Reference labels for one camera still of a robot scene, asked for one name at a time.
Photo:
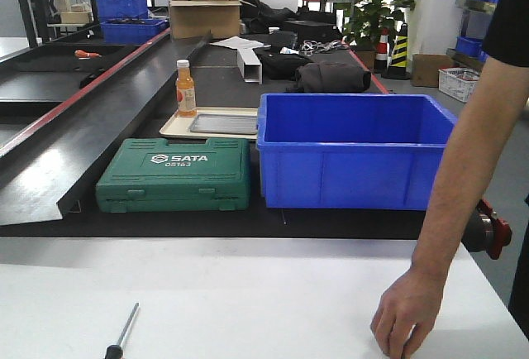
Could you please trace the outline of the person's bare hand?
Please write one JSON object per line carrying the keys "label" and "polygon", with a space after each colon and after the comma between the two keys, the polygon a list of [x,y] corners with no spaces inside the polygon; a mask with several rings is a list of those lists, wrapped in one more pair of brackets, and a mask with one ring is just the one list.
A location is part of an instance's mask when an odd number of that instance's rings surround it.
{"label": "person's bare hand", "polygon": [[381,295],[370,323],[382,353],[409,358],[433,329],[441,308],[447,272],[412,265]]}

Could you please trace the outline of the person's bare forearm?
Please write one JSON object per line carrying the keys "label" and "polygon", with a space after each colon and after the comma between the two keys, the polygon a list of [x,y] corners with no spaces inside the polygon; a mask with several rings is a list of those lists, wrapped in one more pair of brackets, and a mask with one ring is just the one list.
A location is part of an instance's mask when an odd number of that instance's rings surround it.
{"label": "person's bare forearm", "polygon": [[422,290],[440,293],[465,225],[492,179],[528,99],[528,69],[488,58],[450,135],[411,273]]}

